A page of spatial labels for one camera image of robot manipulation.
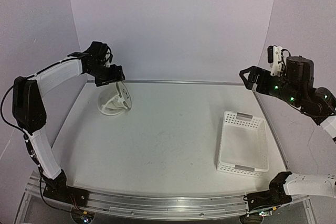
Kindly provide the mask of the white mesh laundry bag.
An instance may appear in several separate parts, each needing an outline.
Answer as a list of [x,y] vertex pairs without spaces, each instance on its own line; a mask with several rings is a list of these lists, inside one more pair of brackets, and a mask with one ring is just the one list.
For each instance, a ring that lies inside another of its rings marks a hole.
[[123,82],[108,85],[100,92],[97,102],[98,110],[107,116],[115,116],[124,111],[131,110],[131,96]]

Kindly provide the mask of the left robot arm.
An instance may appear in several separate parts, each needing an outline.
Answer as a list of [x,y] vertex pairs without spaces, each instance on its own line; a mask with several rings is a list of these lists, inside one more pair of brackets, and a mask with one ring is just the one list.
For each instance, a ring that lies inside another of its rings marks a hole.
[[29,155],[45,178],[56,180],[62,169],[46,134],[44,96],[60,84],[83,74],[92,76],[98,87],[125,80],[122,66],[113,64],[112,59],[112,50],[107,44],[93,41],[84,52],[71,53],[30,76],[17,77],[7,90],[13,94],[12,115],[16,124],[6,119],[3,121],[23,133]]

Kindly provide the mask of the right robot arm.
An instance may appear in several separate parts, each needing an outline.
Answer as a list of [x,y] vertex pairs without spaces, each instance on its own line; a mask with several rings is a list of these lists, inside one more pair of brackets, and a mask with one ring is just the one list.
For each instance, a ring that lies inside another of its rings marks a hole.
[[[248,90],[287,103],[302,115],[310,117],[335,139],[335,96],[324,87],[314,88],[314,63],[302,56],[289,56],[279,76],[252,66],[241,70],[241,77]],[[316,195],[335,197],[335,175],[299,175],[280,172],[269,184],[269,189],[247,195],[253,201],[263,200],[270,205],[291,201],[293,195]]]

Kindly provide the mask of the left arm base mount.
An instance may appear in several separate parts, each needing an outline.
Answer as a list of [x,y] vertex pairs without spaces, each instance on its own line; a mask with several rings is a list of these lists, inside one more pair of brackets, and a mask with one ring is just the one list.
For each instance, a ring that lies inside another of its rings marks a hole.
[[77,207],[85,207],[89,197],[89,191],[71,187],[67,185],[67,176],[63,169],[60,174],[55,178],[47,178],[43,173],[42,179],[45,182],[45,189],[43,196],[55,201],[72,204]]

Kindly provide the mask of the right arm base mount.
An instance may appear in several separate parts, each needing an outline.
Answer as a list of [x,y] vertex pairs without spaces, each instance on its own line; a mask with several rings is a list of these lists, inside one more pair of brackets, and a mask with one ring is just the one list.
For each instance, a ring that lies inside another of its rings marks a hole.
[[270,209],[292,202],[292,197],[284,190],[286,179],[292,172],[280,172],[269,183],[268,190],[249,193],[244,197],[248,204],[248,211]]

